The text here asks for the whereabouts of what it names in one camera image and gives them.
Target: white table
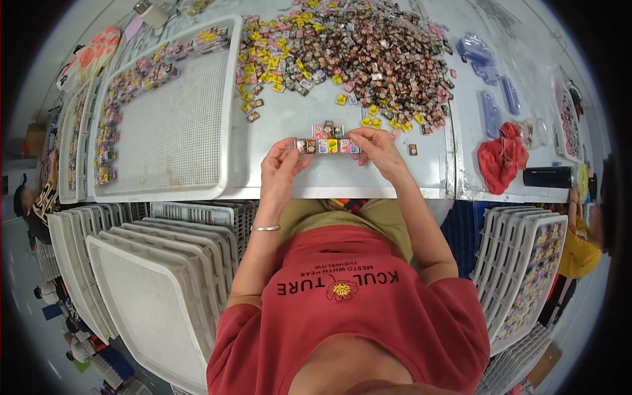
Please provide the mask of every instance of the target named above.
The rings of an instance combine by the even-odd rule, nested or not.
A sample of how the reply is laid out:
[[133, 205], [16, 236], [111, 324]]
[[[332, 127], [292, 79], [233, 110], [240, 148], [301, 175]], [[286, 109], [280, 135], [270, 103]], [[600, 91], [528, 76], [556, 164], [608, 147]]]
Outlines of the white table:
[[[472, 12], [472, 5], [467, 0], [449, 2], [401, 0], [398, 3], [402, 10], [414, 8], [423, 16], [429, 16], [431, 20], [448, 26], [451, 30], [446, 32], [446, 37], [453, 46], [465, 31], [478, 32], [492, 47], [497, 58], [502, 59], [503, 53], [495, 46], [497, 41], [502, 43], [501, 32], [490, 28], [493, 23], [489, 15], [483, 17]], [[121, 39], [117, 54], [104, 70], [102, 77], [107, 80], [122, 64], [136, 59], [143, 51], [205, 20], [220, 18], [230, 13], [259, 14], [262, 19], [270, 20], [280, 13], [288, 15], [290, 4], [289, 0], [267, 2], [217, 0], [200, 15], [173, 16], [160, 30], [154, 31], [144, 25], [129, 42]], [[120, 23], [119, 27], [124, 29], [134, 16], [130, 15]], [[450, 102], [452, 119], [447, 119], [445, 128], [441, 128], [430, 136], [423, 136], [419, 125], [413, 121], [414, 129], [407, 134], [403, 133], [396, 142], [423, 196], [513, 202], [566, 201], [567, 190], [525, 187], [522, 184], [521, 172], [511, 183], [505, 195], [489, 193], [478, 170], [476, 158], [480, 143], [487, 139], [482, 132], [481, 116], [478, 113], [478, 93], [484, 88], [493, 91], [506, 121], [509, 117], [504, 108], [501, 89], [485, 85], [479, 77], [474, 75], [469, 64], [461, 62], [456, 50], [453, 56], [446, 55], [446, 60], [448, 67], [454, 68], [458, 73], [458, 78], [454, 81], [455, 99]], [[512, 76], [510, 70], [504, 70], [500, 66], [499, 71], [501, 74], [506, 72]], [[220, 198], [259, 197], [260, 163], [273, 143], [286, 137], [308, 138], [311, 135], [312, 125], [322, 124], [326, 119], [342, 124], [345, 131], [359, 127], [362, 120], [361, 107], [349, 104], [337, 105], [336, 96], [340, 92], [341, 89], [335, 87], [331, 80], [315, 87], [306, 97], [290, 91], [279, 94], [272, 91], [270, 85], [266, 85], [266, 89], [260, 95], [265, 101], [265, 106], [257, 109], [261, 118], [252, 124], [246, 122], [245, 115], [240, 109], [241, 99], [236, 96], [233, 103], [229, 186]], [[529, 110], [523, 101], [523, 112], [519, 119], [527, 116], [529, 116]], [[389, 128], [386, 119], [382, 119], [382, 124], [385, 125], [384, 128]], [[90, 136], [89, 139], [93, 142], [94, 136]], [[408, 155], [409, 143], [417, 144], [419, 151], [417, 156]], [[589, 139], [584, 138], [584, 143], [588, 145]], [[564, 165], [569, 163], [557, 156], [552, 145], [531, 151], [530, 154], [531, 159], [528, 162], [530, 167], [550, 166], [553, 161], [560, 161]], [[369, 164], [360, 168], [350, 155], [343, 154], [316, 155], [312, 165], [295, 179], [294, 186], [296, 198], [395, 197], [393, 187], [383, 179], [375, 166]]]
[[[484, 120], [480, 103], [480, 92], [487, 90], [495, 97], [496, 105], [501, 109], [502, 120], [523, 120], [533, 116], [524, 95], [523, 87], [518, 84], [519, 75], [513, 67], [507, 48], [514, 46], [513, 37], [522, 37], [524, 34], [534, 33], [529, 27], [520, 26], [517, 17], [506, 9], [494, 6], [492, 2], [480, 1], [486, 4], [485, 9], [474, 5], [468, 0], [436, 1], [424, 0], [425, 9], [431, 20], [442, 23], [450, 28], [446, 37], [451, 44], [465, 35], [465, 32], [476, 33], [492, 49], [497, 60], [497, 69], [500, 75], [508, 75], [518, 91], [521, 103], [521, 114], [513, 116], [507, 110], [502, 87], [486, 85], [482, 78], [476, 76], [470, 62], [463, 63], [459, 54], [455, 51], [453, 56], [446, 56], [447, 65], [457, 72], [454, 81], [454, 100], [450, 102], [454, 125], [454, 146], [456, 149], [456, 198], [462, 200], [490, 200], [501, 202], [566, 202], [568, 190], [558, 188], [539, 188], [525, 186], [522, 180], [522, 170], [511, 182], [509, 188], [502, 195], [493, 195], [485, 186], [485, 181], [478, 167], [477, 152], [482, 142], [491, 140], [484, 132]], [[585, 118], [582, 117], [581, 133], [583, 143], [591, 158], [590, 138]], [[553, 162], [561, 162], [563, 166], [574, 166], [576, 163], [569, 161], [556, 152], [555, 140], [550, 131], [551, 143], [547, 146], [530, 150], [527, 167], [551, 166]]]

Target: flower graphic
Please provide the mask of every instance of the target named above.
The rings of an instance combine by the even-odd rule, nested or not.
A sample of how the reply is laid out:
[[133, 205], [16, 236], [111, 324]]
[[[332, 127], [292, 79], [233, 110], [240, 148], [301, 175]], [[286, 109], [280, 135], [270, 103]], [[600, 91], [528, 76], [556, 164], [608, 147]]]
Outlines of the flower graphic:
[[358, 283], [350, 280], [336, 280], [334, 276], [330, 275], [334, 279], [334, 282], [327, 287], [325, 294], [327, 299], [336, 301], [347, 300], [353, 297], [353, 294], [360, 289]]

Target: hair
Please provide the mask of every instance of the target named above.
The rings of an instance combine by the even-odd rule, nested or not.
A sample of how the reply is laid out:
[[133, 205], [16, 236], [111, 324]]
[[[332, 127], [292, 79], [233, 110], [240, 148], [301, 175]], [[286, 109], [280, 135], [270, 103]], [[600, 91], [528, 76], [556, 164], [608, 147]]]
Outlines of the hair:
[[13, 194], [13, 212], [18, 218], [24, 218], [24, 206], [22, 206], [22, 190], [24, 190], [24, 184], [20, 185]]
[[604, 175], [601, 181], [601, 213], [603, 240], [601, 251], [611, 254], [615, 248], [617, 235], [617, 218], [619, 216], [619, 186], [616, 164], [612, 154], [604, 159]]

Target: pink paper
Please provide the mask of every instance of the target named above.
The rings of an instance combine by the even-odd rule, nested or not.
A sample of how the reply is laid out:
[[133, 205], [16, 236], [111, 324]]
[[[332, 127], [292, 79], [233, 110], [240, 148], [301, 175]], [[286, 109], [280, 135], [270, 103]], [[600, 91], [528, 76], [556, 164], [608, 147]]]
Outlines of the pink paper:
[[125, 28], [125, 38], [127, 41], [131, 40], [132, 37], [140, 30], [140, 27], [143, 25], [143, 20], [140, 19], [139, 16], [134, 18], [129, 25]]

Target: bracelet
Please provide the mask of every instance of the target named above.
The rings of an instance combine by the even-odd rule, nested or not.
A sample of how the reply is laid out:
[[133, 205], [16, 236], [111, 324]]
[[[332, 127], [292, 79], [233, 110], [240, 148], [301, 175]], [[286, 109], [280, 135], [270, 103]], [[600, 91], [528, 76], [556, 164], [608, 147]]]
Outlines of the bracelet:
[[274, 226], [263, 226], [263, 227], [255, 227], [255, 226], [251, 226], [250, 230], [251, 231], [267, 231], [267, 232], [271, 232], [271, 231], [278, 231], [281, 229], [280, 225], [274, 225]]

